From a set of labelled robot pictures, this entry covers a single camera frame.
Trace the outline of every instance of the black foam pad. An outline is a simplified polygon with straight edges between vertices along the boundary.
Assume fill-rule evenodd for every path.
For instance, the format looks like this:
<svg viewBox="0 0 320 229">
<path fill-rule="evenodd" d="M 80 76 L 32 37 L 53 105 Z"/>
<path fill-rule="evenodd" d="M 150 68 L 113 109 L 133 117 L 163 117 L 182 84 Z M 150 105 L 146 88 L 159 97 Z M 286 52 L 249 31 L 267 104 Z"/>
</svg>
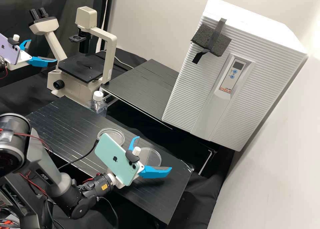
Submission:
<svg viewBox="0 0 320 229">
<path fill-rule="evenodd" d="M 211 37 L 213 37 L 214 43 L 211 48 L 208 48 L 208 43 Z M 215 29 L 211 28 L 210 26 L 202 24 L 191 41 L 201 46 L 202 48 L 209 49 L 212 54 L 220 57 L 228 47 L 231 39 L 224 34 L 217 33 Z"/>
</svg>

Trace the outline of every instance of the control panel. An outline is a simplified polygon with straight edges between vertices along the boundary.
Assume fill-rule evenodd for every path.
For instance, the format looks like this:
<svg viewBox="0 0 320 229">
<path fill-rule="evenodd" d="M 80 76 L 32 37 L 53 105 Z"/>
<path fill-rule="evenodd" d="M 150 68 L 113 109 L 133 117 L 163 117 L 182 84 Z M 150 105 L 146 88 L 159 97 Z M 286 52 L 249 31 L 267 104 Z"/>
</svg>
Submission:
<svg viewBox="0 0 320 229">
<path fill-rule="evenodd" d="M 222 81 L 219 90 L 222 90 L 227 93 L 231 93 L 234 85 L 236 84 L 237 80 L 239 79 L 241 73 L 243 72 L 244 68 L 246 67 L 247 62 L 234 59 L 233 63 L 231 64 L 224 80 Z"/>
</svg>

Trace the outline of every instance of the petri dish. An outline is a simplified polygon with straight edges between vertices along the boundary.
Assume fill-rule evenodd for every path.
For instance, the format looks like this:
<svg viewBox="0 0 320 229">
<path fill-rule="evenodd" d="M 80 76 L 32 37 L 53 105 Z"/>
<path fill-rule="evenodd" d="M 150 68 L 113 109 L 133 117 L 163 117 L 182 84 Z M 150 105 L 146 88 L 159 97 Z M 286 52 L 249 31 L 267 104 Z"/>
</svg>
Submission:
<svg viewBox="0 0 320 229">
<path fill-rule="evenodd" d="M 153 148 L 142 147 L 139 157 L 140 162 L 146 166 L 161 166 L 161 155 Z"/>
<path fill-rule="evenodd" d="M 103 133 L 107 133 L 118 145 L 122 146 L 125 141 L 124 134 L 121 130 L 117 128 L 104 128 L 98 133 L 98 140 L 102 136 Z"/>
</svg>

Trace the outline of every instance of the white wall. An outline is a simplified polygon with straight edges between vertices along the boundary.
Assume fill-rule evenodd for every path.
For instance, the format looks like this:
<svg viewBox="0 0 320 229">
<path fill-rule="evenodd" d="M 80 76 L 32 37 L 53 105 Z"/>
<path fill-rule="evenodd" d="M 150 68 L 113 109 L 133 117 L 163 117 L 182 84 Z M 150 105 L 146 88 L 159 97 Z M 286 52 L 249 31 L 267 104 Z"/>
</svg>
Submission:
<svg viewBox="0 0 320 229">
<path fill-rule="evenodd" d="M 320 228 L 319 68 L 309 58 L 231 170 L 208 229 Z"/>
<path fill-rule="evenodd" d="M 309 47 L 320 0 L 224 0 L 285 23 Z M 114 0 L 118 47 L 180 70 L 207 0 Z"/>
</svg>

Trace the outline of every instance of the mint green iphone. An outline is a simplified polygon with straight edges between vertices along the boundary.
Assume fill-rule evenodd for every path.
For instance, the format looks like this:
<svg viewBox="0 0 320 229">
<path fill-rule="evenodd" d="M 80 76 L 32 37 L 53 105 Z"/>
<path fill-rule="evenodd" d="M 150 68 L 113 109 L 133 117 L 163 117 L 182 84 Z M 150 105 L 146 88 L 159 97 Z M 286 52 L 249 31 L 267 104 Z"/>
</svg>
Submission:
<svg viewBox="0 0 320 229">
<path fill-rule="evenodd" d="M 102 134 L 94 153 L 126 186 L 131 184 L 139 171 L 139 164 L 130 165 L 126 151 L 106 133 Z"/>
</svg>

